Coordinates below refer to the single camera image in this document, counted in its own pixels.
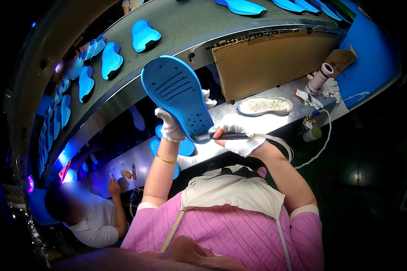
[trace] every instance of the white shirt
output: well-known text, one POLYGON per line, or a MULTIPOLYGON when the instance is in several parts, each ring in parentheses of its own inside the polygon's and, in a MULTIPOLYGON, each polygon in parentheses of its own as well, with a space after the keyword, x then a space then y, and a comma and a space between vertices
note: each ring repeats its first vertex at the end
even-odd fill
POLYGON ((142 4, 143 0, 123 0, 122 6, 129 7, 130 9, 135 9, 142 4))
POLYGON ((68 227, 83 244, 103 248, 113 245, 119 238, 114 227, 114 205, 111 200, 92 194, 93 209, 87 219, 68 227))

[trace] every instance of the woman's right hand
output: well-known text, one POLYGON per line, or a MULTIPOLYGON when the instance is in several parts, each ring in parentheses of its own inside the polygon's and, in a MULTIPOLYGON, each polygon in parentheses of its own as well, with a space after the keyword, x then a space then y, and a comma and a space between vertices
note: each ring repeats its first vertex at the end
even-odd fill
MULTIPOLYGON (((240 125, 241 118, 243 116, 237 114, 227 114, 225 115, 218 125, 214 125, 209 130, 210 133, 214 133, 214 138, 220 137, 223 132, 231 133, 246 133, 244 127, 240 125)), ((265 142, 265 138, 248 138, 248 139, 236 139, 236 140, 218 140, 215 142, 221 145, 223 148, 232 151, 243 157, 248 157, 251 155, 253 150, 261 146, 265 142)))

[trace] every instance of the metal shelf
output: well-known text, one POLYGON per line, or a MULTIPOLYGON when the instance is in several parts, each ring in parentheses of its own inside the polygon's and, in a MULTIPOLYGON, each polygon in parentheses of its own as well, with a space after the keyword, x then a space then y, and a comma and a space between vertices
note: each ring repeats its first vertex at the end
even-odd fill
POLYGON ((101 77, 101 54, 86 64, 94 70, 95 86, 89 101, 78 101, 78 81, 66 94, 71 95, 69 127, 54 141, 43 178, 57 174, 80 148, 120 113, 146 96, 140 72, 151 59, 160 55, 179 57, 193 69, 213 62, 211 48, 221 40, 269 30, 324 30, 342 40, 346 30, 326 14, 295 14, 283 10, 271 1, 255 0, 267 8, 261 17, 233 14, 227 7, 213 0, 150 1, 122 17, 105 31, 107 42, 117 42, 124 57, 118 75, 109 81, 101 77), (132 47, 131 27, 139 19, 146 19, 162 35, 161 40, 147 52, 137 53, 132 47))

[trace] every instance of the cardboard box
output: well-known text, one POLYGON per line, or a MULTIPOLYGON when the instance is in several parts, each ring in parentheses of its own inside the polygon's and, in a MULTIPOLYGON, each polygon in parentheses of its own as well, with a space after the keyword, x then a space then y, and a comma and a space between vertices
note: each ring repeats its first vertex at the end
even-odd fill
POLYGON ((356 52, 350 43, 350 50, 348 49, 335 49, 326 58, 326 63, 329 63, 333 68, 333 75, 336 78, 345 68, 357 59, 356 52))
POLYGON ((230 102, 303 77, 318 70, 340 42, 335 35, 304 31, 216 47, 212 52, 222 93, 230 102))

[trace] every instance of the bracelet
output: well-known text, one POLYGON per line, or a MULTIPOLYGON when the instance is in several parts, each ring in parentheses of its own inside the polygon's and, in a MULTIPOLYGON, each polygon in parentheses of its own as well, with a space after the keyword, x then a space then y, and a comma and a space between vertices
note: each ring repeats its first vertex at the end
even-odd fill
POLYGON ((164 159, 164 158, 161 158, 158 154, 155 154, 158 158, 160 158, 162 161, 164 161, 164 162, 167 162, 167 163, 170 163, 170 164, 173 164, 173 163, 176 163, 176 160, 174 160, 174 161, 172 161, 172 160, 167 160, 167 159, 164 159))

